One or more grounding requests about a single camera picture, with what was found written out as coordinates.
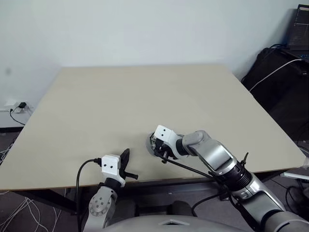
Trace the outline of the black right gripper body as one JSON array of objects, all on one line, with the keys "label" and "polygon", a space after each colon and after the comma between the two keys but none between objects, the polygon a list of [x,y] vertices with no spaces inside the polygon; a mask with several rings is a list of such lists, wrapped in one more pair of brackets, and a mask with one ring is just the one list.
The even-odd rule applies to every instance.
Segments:
[{"label": "black right gripper body", "polygon": [[161,158],[162,161],[167,161],[173,156],[170,147],[164,144],[163,141],[154,137],[151,137],[151,149],[154,156]]}]

